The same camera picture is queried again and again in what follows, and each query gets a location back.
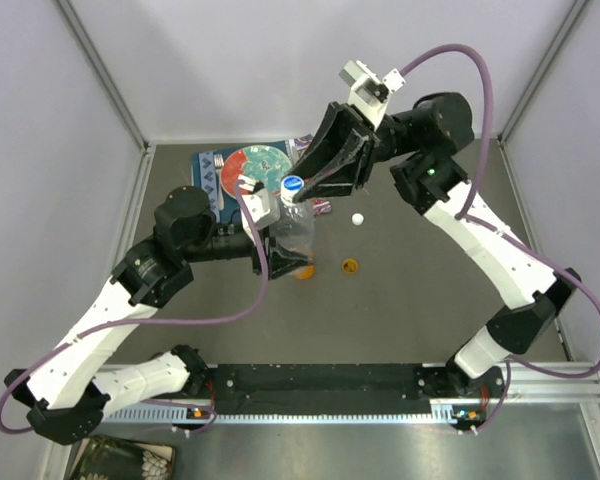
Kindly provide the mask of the white bottle cap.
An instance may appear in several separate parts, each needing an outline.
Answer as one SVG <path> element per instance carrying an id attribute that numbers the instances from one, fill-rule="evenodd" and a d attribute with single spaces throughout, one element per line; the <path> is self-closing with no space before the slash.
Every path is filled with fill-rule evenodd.
<path id="1" fill-rule="evenodd" d="M 364 222 L 364 216 L 360 213 L 354 213 L 352 215 L 352 223 L 356 226 L 361 225 Z"/>

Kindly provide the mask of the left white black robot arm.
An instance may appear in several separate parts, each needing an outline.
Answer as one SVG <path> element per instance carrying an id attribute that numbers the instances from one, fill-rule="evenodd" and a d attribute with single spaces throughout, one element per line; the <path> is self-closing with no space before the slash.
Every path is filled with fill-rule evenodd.
<path id="1" fill-rule="evenodd" d="M 103 366 L 137 327 L 157 323 L 158 311 L 192 283 L 195 263 L 250 258 L 263 281 L 310 266 L 310 253 L 291 243 L 314 220 L 304 189 L 295 175 L 275 191 L 240 178 L 235 223 L 218 221 L 203 189 L 171 191 L 155 209 L 151 235 L 127 251 L 60 343 L 32 367 L 6 376 L 6 397 L 26 406 L 28 429 L 69 445 L 121 409 L 206 390 L 207 364 L 187 345 L 135 366 L 109 372 Z"/>

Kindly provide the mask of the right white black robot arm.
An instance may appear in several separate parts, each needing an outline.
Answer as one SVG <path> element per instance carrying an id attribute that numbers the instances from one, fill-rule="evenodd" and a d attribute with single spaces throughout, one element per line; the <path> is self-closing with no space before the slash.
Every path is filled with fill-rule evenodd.
<path id="1" fill-rule="evenodd" d="M 404 159 L 390 169 L 404 202 L 446 233 L 482 270 L 504 305 L 445 365 L 449 388 L 467 396 L 499 362 L 525 354 L 546 331 L 575 287 L 517 247 L 516 236 L 480 199 L 471 209 L 489 230 L 455 215 L 470 191 L 454 155 L 474 139 L 472 111 L 457 92 L 419 99 L 409 111 L 385 116 L 373 129 L 355 107 L 332 102 L 305 153 L 290 169 L 302 178 L 297 200 L 344 197 L 362 187 L 375 164 Z"/>

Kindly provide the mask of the orange bottle cap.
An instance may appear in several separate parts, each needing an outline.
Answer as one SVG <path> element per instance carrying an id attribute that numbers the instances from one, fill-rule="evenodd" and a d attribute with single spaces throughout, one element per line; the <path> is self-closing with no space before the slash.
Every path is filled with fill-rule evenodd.
<path id="1" fill-rule="evenodd" d="M 342 262 L 341 268 L 345 274 L 353 275 L 358 272 L 359 264 L 355 259 L 347 258 Z"/>

